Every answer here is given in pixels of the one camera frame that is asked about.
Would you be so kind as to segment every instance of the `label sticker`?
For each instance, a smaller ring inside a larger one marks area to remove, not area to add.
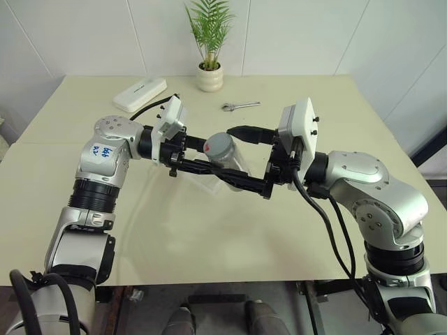
[[[116,147],[110,145],[104,145],[101,143],[93,143],[89,150],[89,161],[95,163],[106,162],[113,156],[113,151]]]

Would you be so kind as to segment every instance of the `white pot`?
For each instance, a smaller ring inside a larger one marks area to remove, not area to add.
[[[224,70],[222,65],[214,71],[205,71],[197,67],[197,86],[205,92],[215,92],[220,90],[224,85]]]

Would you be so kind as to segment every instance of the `table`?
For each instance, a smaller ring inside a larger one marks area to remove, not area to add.
[[[61,208],[68,202],[79,153],[104,115],[128,117],[111,104],[136,77],[66,77],[0,164],[0,285],[8,272],[42,270]],[[167,77],[189,110],[188,134],[207,138],[232,126],[276,128],[283,107],[310,96],[321,118],[317,150],[364,151],[380,158],[395,177],[427,198],[425,250],[433,273],[447,271],[446,211],[391,132],[349,76],[226,77],[221,91],[200,92],[192,77]],[[262,105],[223,112],[224,102]],[[155,112],[138,119],[153,124]],[[262,177],[270,147],[237,141],[253,175]],[[336,216],[324,201],[346,260]],[[342,208],[358,260],[366,273],[357,223]],[[106,285],[287,281],[345,278],[318,214],[286,186],[272,199],[233,192],[223,185],[210,195],[184,173],[131,161],[115,210],[111,235],[115,261]]]

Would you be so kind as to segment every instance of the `black cylinder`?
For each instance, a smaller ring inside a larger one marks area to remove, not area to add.
[[[403,251],[383,250],[366,242],[365,248],[372,266],[386,274],[408,276],[424,266],[424,243]]]
[[[119,188],[95,181],[76,179],[68,205],[92,211],[113,213]]]
[[[315,158],[305,175],[306,183],[323,183],[326,180],[326,170],[328,168],[328,155],[323,152],[316,152]]]
[[[145,126],[145,129],[142,131],[140,141],[138,143],[138,153],[141,157],[146,159],[152,158],[151,132],[152,127]]]

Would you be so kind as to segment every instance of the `potted plant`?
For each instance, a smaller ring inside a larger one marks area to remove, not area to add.
[[[185,5],[185,9],[203,60],[198,64],[197,85],[203,91],[214,92],[224,84],[224,70],[218,58],[234,15],[228,1],[200,0],[192,4],[191,8]]]

